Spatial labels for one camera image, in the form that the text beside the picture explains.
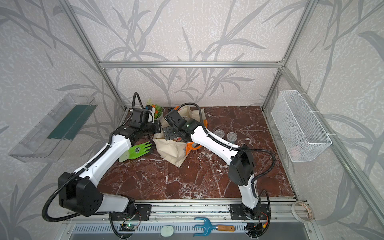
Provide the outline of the beige canvas bag orange handles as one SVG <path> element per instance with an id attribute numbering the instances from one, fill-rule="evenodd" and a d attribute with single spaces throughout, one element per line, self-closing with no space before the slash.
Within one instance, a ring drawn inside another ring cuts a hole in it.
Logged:
<path id="1" fill-rule="evenodd" d="M 201 112 L 203 114 L 203 123 L 205 127 L 207 127 L 208 122 L 206 120 L 205 110 L 201 109 Z M 190 106 L 182 107 L 179 111 L 179 114 L 182 117 L 187 117 L 188 120 L 194 119 L 198 122 L 201 122 L 198 110 L 192 111 Z M 162 128 L 169 126 L 164 117 L 160 118 L 160 123 L 162 124 Z M 157 152 L 161 155 L 161 157 L 178 168 L 182 165 L 191 151 L 198 150 L 202 147 L 197 147 L 197 144 L 193 142 L 187 143 L 177 142 L 174 140 L 166 140 L 164 133 L 154 134 L 153 141 L 156 144 Z"/>

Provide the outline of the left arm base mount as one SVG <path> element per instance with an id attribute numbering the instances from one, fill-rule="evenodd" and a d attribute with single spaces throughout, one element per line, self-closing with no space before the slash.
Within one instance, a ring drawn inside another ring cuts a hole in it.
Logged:
<path id="1" fill-rule="evenodd" d="M 148 221 L 151 214 L 152 205 L 139 204 L 129 205 L 122 213 L 112 212 L 109 216 L 109 220 L 112 221 Z"/>

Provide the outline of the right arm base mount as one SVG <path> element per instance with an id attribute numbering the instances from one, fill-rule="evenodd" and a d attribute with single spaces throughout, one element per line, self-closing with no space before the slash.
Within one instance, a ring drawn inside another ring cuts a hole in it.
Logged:
<path id="1" fill-rule="evenodd" d="M 243 206 L 243 204 L 230 204 L 229 212 L 231 220 L 256 220 L 266 221 L 270 217 L 270 206 L 268 204 L 258 204 L 253 210 Z"/>

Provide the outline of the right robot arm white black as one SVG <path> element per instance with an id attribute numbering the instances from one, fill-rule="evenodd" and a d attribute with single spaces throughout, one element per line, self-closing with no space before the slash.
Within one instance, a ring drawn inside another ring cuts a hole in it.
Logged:
<path id="1" fill-rule="evenodd" d="M 254 195 L 254 157 L 249 148 L 240 147 L 217 137 L 212 132 L 205 129 L 198 121 L 182 121 L 182 125 L 169 125 L 162 127 L 165 139 L 173 140 L 182 138 L 186 142 L 193 142 L 205 147 L 219 156 L 228 166 L 228 176 L 230 180 L 239 186 L 242 196 L 242 204 L 248 209 L 257 206 L 258 198 Z"/>

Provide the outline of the green label seed jar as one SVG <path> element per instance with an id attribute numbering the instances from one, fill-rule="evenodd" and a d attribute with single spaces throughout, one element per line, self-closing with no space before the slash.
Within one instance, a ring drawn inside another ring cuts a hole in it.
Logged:
<path id="1" fill-rule="evenodd" d="M 229 133 L 227 134 L 227 141 L 228 141 L 228 142 L 230 142 L 230 143 L 232 143 L 232 144 L 235 144 L 237 140 L 238 140 L 238 136 L 237 136 L 236 133 L 234 133 L 234 132 L 229 132 Z"/>

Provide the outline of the purple label seed jar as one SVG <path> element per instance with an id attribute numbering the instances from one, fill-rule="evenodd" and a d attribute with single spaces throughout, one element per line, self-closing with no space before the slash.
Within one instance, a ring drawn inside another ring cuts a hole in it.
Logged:
<path id="1" fill-rule="evenodd" d="M 215 130 L 214 134 L 219 137 L 219 138 L 224 138 L 225 137 L 225 132 L 223 130 L 217 129 Z"/>

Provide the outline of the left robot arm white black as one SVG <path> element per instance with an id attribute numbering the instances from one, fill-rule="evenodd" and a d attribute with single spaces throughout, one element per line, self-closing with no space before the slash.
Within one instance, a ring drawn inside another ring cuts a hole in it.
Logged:
<path id="1" fill-rule="evenodd" d="M 59 205 L 76 214 L 89 217 L 98 212 L 122 213 L 127 210 L 130 199 L 124 196 L 101 193 L 98 184 L 110 167 L 133 144 L 145 135 L 161 131 L 158 120 L 136 126 L 122 126 L 113 131 L 106 146 L 74 173 L 63 173 L 58 182 L 64 184 L 75 174 L 79 174 L 59 192 Z"/>

